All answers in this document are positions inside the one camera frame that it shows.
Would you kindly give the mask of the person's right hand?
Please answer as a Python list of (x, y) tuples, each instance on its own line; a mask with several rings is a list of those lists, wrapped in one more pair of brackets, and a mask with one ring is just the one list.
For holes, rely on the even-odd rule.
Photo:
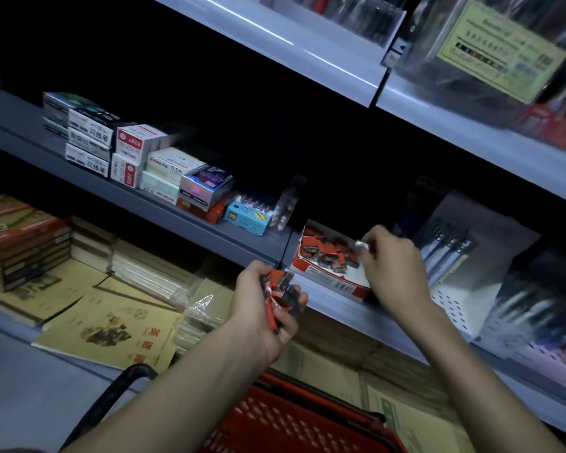
[(382, 306), (400, 322), (436, 307), (430, 298), (427, 275), (414, 243), (376, 225), (362, 238), (381, 261), (376, 278), (367, 278)]

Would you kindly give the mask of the bunch of red black packets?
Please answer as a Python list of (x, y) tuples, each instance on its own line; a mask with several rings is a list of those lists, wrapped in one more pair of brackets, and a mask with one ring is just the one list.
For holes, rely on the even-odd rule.
[(265, 298), (267, 324), (275, 335), (279, 335), (279, 322), (276, 320), (273, 308), (279, 306), (295, 320), (301, 315), (301, 293), (292, 284), (293, 274), (273, 269), (268, 275), (260, 277), (260, 283)]

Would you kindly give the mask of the person's left forearm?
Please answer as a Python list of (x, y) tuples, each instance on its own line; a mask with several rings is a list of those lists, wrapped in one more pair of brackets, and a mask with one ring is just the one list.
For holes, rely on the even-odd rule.
[(64, 453), (194, 453), (271, 364), (278, 337), (227, 321)]

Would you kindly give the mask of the person's right forearm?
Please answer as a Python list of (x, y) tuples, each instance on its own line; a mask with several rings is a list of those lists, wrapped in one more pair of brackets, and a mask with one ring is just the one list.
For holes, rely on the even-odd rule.
[(566, 453), (429, 298), (387, 309), (426, 358), (477, 453)]

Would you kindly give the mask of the red white open carton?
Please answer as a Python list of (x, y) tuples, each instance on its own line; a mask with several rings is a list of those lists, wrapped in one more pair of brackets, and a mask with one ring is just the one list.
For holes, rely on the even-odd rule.
[(355, 250), (355, 240), (344, 236), (338, 231), (324, 226), (317, 221), (307, 220), (304, 228), (302, 229), (299, 237), (293, 259), (290, 263), (290, 270), (296, 274), (303, 275), (305, 278), (316, 282), (317, 284), (328, 288), (348, 299), (357, 302), (363, 302), (371, 291), (370, 283), (367, 280), (363, 266), (360, 263), (360, 268), (348, 268), (345, 274), (336, 274), (328, 269), (323, 269), (317, 264), (310, 262), (307, 258), (300, 255), (300, 244), (302, 236), (307, 234), (320, 234), (327, 238), (339, 237), (346, 241), (350, 247), (355, 251), (358, 257), (358, 252)]

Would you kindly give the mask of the light blue box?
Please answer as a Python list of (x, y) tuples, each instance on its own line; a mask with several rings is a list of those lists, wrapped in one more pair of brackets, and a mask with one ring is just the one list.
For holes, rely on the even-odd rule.
[(228, 205), (224, 220), (262, 237), (269, 226), (273, 209), (248, 194), (237, 194)]

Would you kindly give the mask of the clear plastic wrapped pack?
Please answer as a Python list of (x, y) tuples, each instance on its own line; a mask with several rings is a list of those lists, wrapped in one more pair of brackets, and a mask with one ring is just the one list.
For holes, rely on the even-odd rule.
[(178, 355), (184, 355), (225, 322), (233, 296), (233, 289), (208, 278), (173, 293), (169, 302), (181, 312), (179, 329), (173, 338)]

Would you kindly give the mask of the pile of tan notebooks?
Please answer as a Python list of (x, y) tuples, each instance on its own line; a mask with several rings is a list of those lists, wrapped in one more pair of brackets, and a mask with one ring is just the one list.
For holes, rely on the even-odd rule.
[(312, 309), (271, 366), (370, 412), (408, 453), (475, 453), (452, 404), (430, 368)]

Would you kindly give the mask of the tan picture cover exercise book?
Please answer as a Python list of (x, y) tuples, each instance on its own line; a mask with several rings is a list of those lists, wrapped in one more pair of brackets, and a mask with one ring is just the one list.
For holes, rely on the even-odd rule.
[(50, 320), (32, 342), (38, 349), (124, 370), (168, 369), (181, 314), (96, 288)]

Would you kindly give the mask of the clear bags of pens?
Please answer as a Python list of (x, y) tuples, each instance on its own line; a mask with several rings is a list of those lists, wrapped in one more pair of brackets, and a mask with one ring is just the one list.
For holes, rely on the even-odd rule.
[(475, 344), (566, 388), (566, 257), (544, 252), (509, 272)]

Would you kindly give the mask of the white box with grey print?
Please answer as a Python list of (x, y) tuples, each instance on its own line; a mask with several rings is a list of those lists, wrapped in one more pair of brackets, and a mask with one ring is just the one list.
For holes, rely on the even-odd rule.
[(112, 150), (109, 146), (94, 140), (91, 136), (84, 134), (83, 132), (74, 129), (73, 127), (68, 127), (69, 134), (69, 144), (72, 144), (85, 152), (88, 152), (99, 159), (105, 160), (107, 162), (112, 161)]
[(66, 144), (65, 159), (105, 178), (109, 176), (110, 162), (100, 159), (70, 143)]

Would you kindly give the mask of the shelf price tag holder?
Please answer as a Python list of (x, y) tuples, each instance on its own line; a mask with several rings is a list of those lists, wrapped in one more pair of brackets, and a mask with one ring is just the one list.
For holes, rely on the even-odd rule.
[(401, 36), (396, 37), (393, 44), (386, 53), (382, 61), (382, 65), (388, 69), (394, 68), (402, 57), (407, 44), (407, 41)]

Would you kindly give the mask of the red packet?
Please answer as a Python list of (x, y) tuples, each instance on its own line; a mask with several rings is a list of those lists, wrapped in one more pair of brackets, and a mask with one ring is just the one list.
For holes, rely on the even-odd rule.
[(566, 108), (534, 105), (516, 121), (516, 130), (566, 151)]

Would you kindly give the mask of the clear pen box yellow label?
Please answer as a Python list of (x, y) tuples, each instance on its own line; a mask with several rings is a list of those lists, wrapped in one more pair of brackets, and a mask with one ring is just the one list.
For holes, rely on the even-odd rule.
[(398, 38), (421, 98), (494, 126), (566, 83), (566, 0), (421, 0)]

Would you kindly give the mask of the stack of dark bound books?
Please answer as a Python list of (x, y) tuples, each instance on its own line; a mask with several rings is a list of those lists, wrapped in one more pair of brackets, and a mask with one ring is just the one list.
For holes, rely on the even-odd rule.
[(68, 220), (0, 195), (0, 292), (12, 291), (70, 257)]

